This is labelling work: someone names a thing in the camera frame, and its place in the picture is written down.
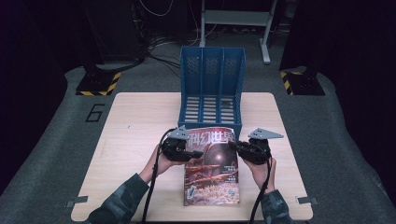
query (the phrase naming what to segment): magazine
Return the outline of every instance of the magazine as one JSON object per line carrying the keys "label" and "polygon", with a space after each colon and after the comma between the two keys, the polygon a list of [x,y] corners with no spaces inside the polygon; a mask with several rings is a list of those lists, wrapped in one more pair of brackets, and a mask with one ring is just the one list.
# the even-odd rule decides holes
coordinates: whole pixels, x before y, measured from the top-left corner
{"label": "magazine", "polygon": [[228,141],[233,129],[209,127],[189,129],[186,151],[202,151],[200,159],[185,164],[184,205],[239,203],[238,158]]}

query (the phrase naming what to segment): black cable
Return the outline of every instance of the black cable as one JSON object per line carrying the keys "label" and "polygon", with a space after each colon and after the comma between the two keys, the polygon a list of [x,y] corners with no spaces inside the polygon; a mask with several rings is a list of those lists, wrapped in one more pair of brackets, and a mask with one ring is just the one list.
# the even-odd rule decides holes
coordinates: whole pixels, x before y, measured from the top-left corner
{"label": "black cable", "polygon": [[150,38],[148,39],[148,43],[149,43],[148,49],[154,50],[157,46],[160,46],[162,44],[178,43],[182,45],[184,43],[184,40],[177,36],[170,35],[165,32],[155,31],[155,32],[151,32]]}
{"label": "black cable", "polygon": [[175,57],[172,57],[172,56],[163,55],[163,54],[156,54],[156,55],[153,55],[153,56],[156,56],[156,57],[165,57],[165,58],[171,58],[171,59],[173,59],[173,60],[175,60],[175,61],[177,61],[177,62],[178,62],[178,64],[177,64],[177,65],[179,65],[179,64],[180,64],[180,60],[179,60],[179,59],[177,59],[177,58],[175,58]]}
{"label": "black cable", "polygon": [[160,144],[158,145],[157,156],[155,158],[155,163],[154,163],[154,166],[152,168],[151,184],[150,184],[149,190],[148,190],[148,197],[146,199],[145,210],[143,211],[143,217],[142,217],[142,223],[143,224],[146,224],[146,216],[147,216],[147,212],[149,210],[149,201],[151,199],[152,191],[154,191],[155,180],[157,179],[158,159],[160,158],[160,155],[162,153],[161,150],[163,148],[163,139],[165,138],[166,135],[168,135],[173,130],[175,130],[175,129],[169,129],[168,131],[166,131],[166,133],[163,134],[163,137],[160,140]]}
{"label": "black cable", "polygon": [[158,57],[152,55],[152,54],[149,53],[149,52],[148,52],[148,57],[150,57],[150,58],[152,58],[152,59],[155,59],[155,60],[157,60],[158,62],[162,63],[162,64],[165,65],[169,70],[171,70],[171,71],[175,74],[175,76],[177,76],[178,78],[180,78],[180,76],[170,67],[170,66],[173,66],[173,67],[175,67],[175,68],[177,68],[177,69],[180,69],[180,64],[179,64],[179,63],[174,63],[174,62],[171,62],[171,61],[168,61],[168,60],[165,60],[165,59],[160,59],[160,58],[158,58]]}
{"label": "black cable", "polygon": [[270,160],[267,161],[267,168],[268,168],[267,178],[265,179],[264,183],[262,184],[262,189],[260,190],[260,193],[257,196],[256,202],[253,205],[253,209],[251,210],[250,221],[249,221],[250,224],[254,224],[254,216],[256,215],[257,207],[259,206],[259,203],[262,200],[262,196],[268,187],[268,181],[270,179],[270,173],[271,173],[271,168],[272,168],[272,163],[270,165]]}

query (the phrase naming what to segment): gray carpet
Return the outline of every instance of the gray carpet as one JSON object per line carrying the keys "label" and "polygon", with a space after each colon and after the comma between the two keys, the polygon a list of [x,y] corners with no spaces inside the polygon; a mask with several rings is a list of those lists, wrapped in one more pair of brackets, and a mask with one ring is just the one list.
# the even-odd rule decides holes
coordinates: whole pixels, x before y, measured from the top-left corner
{"label": "gray carpet", "polygon": [[[330,80],[318,75],[325,96],[287,95],[278,71],[287,36],[276,36],[269,49],[270,65],[262,62],[259,38],[226,35],[207,40],[206,45],[245,48],[243,91],[271,92],[275,96],[308,196],[319,200],[309,223],[395,223],[396,209],[347,133]],[[178,58],[180,45],[158,46],[152,53]],[[106,64],[105,68],[122,65]],[[74,223],[70,218],[72,208],[64,204],[78,195],[116,94],[180,91],[179,77],[150,58],[122,72],[109,96],[76,96],[84,70],[76,68],[65,75],[68,90],[63,103],[0,198],[2,224]],[[85,122],[95,104],[103,111],[102,117],[98,122]]]}

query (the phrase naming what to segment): dark background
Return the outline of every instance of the dark background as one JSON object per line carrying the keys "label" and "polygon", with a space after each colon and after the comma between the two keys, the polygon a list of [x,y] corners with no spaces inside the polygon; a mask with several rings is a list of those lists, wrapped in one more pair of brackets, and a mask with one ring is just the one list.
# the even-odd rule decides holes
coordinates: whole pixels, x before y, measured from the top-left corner
{"label": "dark background", "polygon": [[[199,2],[191,1],[198,23]],[[208,7],[217,8],[220,3]],[[258,1],[250,3],[244,1],[239,5],[240,1],[230,1],[227,7],[266,7]],[[0,190],[3,191],[62,101],[67,87],[64,74],[87,60],[103,63],[104,55],[87,12],[77,0],[6,0],[0,4]],[[183,39],[195,27],[191,27],[186,2],[175,1],[175,4],[182,13],[174,11],[167,20],[181,16],[184,20],[180,26],[173,23],[163,26],[150,21],[152,18],[148,24],[161,26],[164,32],[182,27],[177,38]],[[103,7],[114,10],[108,5]],[[396,202],[396,153],[392,141],[396,134],[393,75],[396,21],[392,15],[395,10],[395,3],[384,0],[302,0],[279,68],[315,66],[333,82],[346,127],[364,158],[378,171],[393,203]],[[334,15],[339,25],[329,32]],[[331,41],[326,42],[327,48],[318,48],[328,39]],[[315,61],[315,55],[325,57],[324,62]]]}

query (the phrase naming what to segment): white metal stand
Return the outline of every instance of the white metal stand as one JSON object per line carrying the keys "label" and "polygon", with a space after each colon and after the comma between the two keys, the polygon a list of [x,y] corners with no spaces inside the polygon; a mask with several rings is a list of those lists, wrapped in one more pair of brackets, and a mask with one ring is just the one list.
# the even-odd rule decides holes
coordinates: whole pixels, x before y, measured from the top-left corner
{"label": "white metal stand", "polygon": [[264,37],[260,38],[262,47],[262,60],[265,64],[270,64],[270,56],[267,48],[268,34],[274,17],[277,0],[273,0],[269,12],[255,11],[225,11],[225,10],[205,10],[205,0],[202,0],[201,11],[201,41],[199,46],[205,46],[205,24],[234,24],[234,25],[254,25],[265,26]]}

